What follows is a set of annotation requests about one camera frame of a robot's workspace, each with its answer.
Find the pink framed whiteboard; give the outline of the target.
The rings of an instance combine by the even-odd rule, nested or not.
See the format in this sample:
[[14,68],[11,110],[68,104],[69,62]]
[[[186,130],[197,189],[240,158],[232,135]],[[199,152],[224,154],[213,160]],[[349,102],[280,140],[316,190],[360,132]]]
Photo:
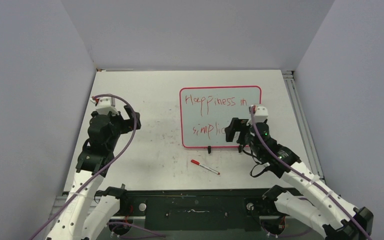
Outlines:
[[184,87],[179,91],[181,142],[187,149],[236,148],[239,133],[226,141],[232,118],[246,119],[262,101],[257,85]]

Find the red marker cap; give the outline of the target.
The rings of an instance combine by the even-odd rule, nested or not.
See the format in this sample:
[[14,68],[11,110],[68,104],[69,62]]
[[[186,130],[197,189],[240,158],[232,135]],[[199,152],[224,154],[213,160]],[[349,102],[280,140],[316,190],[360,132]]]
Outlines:
[[190,162],[198,166],[200,165],[200,163],[194,159],[191,159]]

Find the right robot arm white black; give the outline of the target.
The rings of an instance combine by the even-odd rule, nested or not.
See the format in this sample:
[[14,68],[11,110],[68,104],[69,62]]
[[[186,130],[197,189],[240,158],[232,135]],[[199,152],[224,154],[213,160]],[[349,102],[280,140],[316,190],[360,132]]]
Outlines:
[[326,240],[369,240],[374,215],[367,207],[358,208],[343,199],[313,173],[291,149],[270,136],[266,121],[249,123],[247,119],[232,118],[225,129],[225,140],[236,141],[252,157],[264,173],[273,173],[296,189],[301,197],[274,185],[262,195],[263,209],[269,214],[291,216]]

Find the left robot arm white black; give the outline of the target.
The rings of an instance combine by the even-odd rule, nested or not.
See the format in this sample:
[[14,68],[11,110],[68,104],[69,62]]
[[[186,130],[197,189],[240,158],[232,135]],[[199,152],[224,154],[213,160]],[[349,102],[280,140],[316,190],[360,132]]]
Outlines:
[[124,119],[114,107],[99,107],[91,114],[88,138],[77,158],[72,189],[55,224],[46,236],[48,240],[80,240],[93,197],[107,175],[110,165],[118,158],[115,148],[121,135],[140,129],[140,114],[126,104],[128,118]]

